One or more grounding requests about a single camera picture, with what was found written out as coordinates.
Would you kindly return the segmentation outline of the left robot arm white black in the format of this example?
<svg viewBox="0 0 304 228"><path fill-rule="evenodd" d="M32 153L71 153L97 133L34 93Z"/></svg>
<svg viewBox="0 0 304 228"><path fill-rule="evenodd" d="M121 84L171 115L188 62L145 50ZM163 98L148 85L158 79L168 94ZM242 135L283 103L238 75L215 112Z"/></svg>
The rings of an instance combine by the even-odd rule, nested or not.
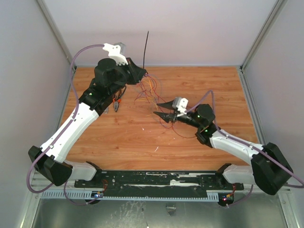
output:
<svg viewBox="0 0 304 228"><path fill-rule="evenodd" d="M85 129L113 103L114 96L126 85L140 83L147 71L129 57L122 65L104 58L98 62L94 74L89 87L61 127L40 147L32 146L28 151L32 168L55 186L61 186L71 177L85 180L93 188L101 184L102 175L92 164L69 162L66 157Z"/></svg>

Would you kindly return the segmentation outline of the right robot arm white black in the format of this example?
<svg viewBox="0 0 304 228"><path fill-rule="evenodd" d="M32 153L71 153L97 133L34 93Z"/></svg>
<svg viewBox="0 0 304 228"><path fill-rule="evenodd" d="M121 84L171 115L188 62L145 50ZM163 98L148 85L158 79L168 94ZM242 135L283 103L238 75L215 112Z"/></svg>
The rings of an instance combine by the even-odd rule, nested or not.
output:
<svg viewBox="0 0 304 228"><path fill-rule="evenodd" d="M215 125L215 115L209 104L200 104L187 111L188 100L176 97L157 106L171 113L155 112L166 123L181 122L197 129L197 140L210 148L225 151L246 163L246 166L225 164L215 177L216 185L227 189L231 184L258 186L264 193L275 195L291 178L293 170L277 145L243 140L228 134Z"/></svg>

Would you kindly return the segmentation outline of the black zip tie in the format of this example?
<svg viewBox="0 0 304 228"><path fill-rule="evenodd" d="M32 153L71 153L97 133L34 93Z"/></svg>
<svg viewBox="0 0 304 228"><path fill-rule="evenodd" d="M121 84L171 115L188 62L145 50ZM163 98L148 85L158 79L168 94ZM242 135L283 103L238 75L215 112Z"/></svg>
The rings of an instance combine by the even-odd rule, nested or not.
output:
<svg viewBox="0 0 304 228"><path fill-rule="evenodd" d="M146 49L147 49L147 43L149 38L150 31L147 31L146 39L145 39L145 45L144 45L144 51L143 51L143 61L142 61L142 67L145 69L145 56L146 56Z"/></svg>

